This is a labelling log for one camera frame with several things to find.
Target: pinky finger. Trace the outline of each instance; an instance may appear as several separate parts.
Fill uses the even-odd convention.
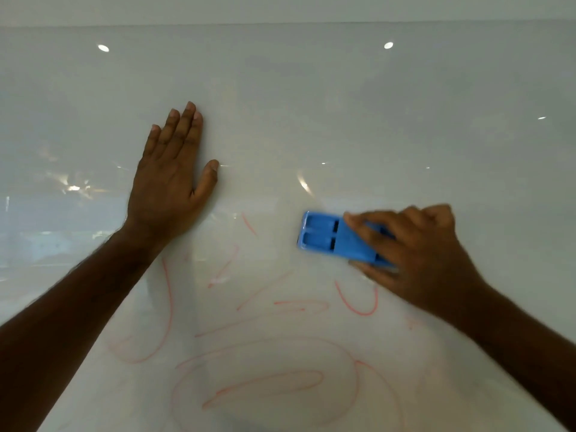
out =
[[[382,285],[386,289],[392,290],[396,284],[397,273],[393,273],[385,268],[374,267],[365,262],[349,261],[348,263],[358,271],[361,271],[364,276]]]
[[[148,140],[146,141],[146,145],[144,146],[144,153],[142,154],[143,158],[150,156],[152,154],[152,152],[156,148],[156,144],[158,143],[159,136],[160,136],[160,126],[152,124],[152,129],[150,129]]]

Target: flat open hand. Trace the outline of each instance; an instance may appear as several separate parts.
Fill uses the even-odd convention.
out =
[[[350,262],[367,277],[425,311],[447,321],[461,317],[471,297],[485,283],[458,241],[455,219],[447,204],[422,210],[345,214],[344,220],[361,239],[397,268],[390,272],[363,262]],[[396,239],[365,222],[385,225]]]
[[[164,128],[153,125],[138,164],[121,231],[133,242],[161,250],[200,215],[218,180],[217,160],[206,164],[198,185],[194,166],[203,118],[192,102],[182,116],[172,109]]]

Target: whiteboard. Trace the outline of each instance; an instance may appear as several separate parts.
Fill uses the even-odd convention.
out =
[[[195,101],[200,161],[222,164],[41,431],[562,430],[461,334],[296,239],[305,210],[452,203],[487,280],[574,340],[575,33],[2,29],[0,320],[122,224],[170,108]]]

